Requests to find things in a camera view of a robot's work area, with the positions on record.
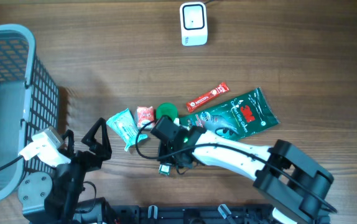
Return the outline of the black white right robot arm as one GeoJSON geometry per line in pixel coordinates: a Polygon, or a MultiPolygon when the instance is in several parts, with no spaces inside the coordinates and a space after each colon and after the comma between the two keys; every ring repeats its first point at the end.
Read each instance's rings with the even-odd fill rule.
{"type": "Polygon", "coordinates": [[[337,209],[325,198],[334,181],[329,171],[293,144],[253,146],[223,138],[201,127],[154,128],[170,156],[187,156],[206,166],[228,169],[253,181],[274,207],[281,223],[322,223],[337,209]]]}

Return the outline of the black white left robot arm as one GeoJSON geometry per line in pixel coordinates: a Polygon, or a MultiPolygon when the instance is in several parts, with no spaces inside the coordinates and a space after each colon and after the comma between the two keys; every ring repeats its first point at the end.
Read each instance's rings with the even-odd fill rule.
{"type": "Polygon", "coordinates": [[[59,134],[53,127],[41,129],[19,155],[25,160],[38,157],[53,172],[34,172],[19,185],[22,214],[31,223],[115,223],[106,199],[95,197],[81,202],[85,175],[101,169],[111,158],[106,120],[100,118],[85,134],[87,151],[74,149],[74,133],[59,134]]]}

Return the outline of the green lidded jar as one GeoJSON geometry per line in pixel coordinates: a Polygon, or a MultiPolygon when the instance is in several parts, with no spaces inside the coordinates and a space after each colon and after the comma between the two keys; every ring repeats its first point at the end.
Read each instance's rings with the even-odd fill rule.
{"type": "Polygon", "coordinates": [[[179,116],[177,107],[173,103],[162,103],[157,107],[155,117],[160,120],[163,116],[168,116],[171,121],[175,121],[179,116]]]}

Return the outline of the light green wipes packet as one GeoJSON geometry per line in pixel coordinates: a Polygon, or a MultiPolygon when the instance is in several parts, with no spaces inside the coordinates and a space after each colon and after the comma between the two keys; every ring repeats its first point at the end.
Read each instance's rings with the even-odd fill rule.
{"type": "Polygon", "coordinates": [[[106,124],[125,142],[126,152],[135,145],[139,129],[128,108],[110,117],[106,124]]]}

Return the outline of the red white small packet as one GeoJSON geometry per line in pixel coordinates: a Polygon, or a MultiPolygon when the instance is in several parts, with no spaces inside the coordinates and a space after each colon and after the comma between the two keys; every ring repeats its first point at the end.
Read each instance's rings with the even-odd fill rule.
{"type": "Polygon", "coordinates": [[[145,124],[154,121],[155,114],[154,108],[152,106],[138,106],[135,113],[135,122],[137,124],[137,128],[141,129],[145,124]]]}

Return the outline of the green 3M gloves packet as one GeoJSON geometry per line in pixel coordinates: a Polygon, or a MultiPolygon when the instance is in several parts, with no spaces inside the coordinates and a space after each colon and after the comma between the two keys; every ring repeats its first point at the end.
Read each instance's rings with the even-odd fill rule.
{"type": "Polygon", "coordinates": [[[203,127],[237,141],[263,132],[280,121],[272,112],[261,88],[179,118],[180,124],[203,127]]]}

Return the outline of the red Nescafe sachet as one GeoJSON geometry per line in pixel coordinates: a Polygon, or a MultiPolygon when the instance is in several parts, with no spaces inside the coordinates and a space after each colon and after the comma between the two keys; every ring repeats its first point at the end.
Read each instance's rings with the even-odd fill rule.
{"type": "Polygon", "coordinates": [[[210,100],[220,96],[223,93],[226,93],[229,90],[230,89],[229,89],[229,87],[227,86],[227,84],[225,82],[220,83],[214,89],[204,93],[203,95],[195,98],[194,100],[191,100],[191,101],[187,102],[186,106],[187,106],[188,112],[190,112],[190,113],[194,112],[196,109],[198,109],[199,107],[201,107],[205,103],[207,103],[210,100]]]}

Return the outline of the small green white box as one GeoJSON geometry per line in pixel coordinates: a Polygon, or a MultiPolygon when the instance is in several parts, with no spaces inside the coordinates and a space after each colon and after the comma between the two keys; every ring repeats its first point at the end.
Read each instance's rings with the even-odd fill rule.
{"type": "Polygon", "coordinates": [[[169,176],[170,175],[170,164],[161,164],[159,166],[159,174],[169,176]]]}

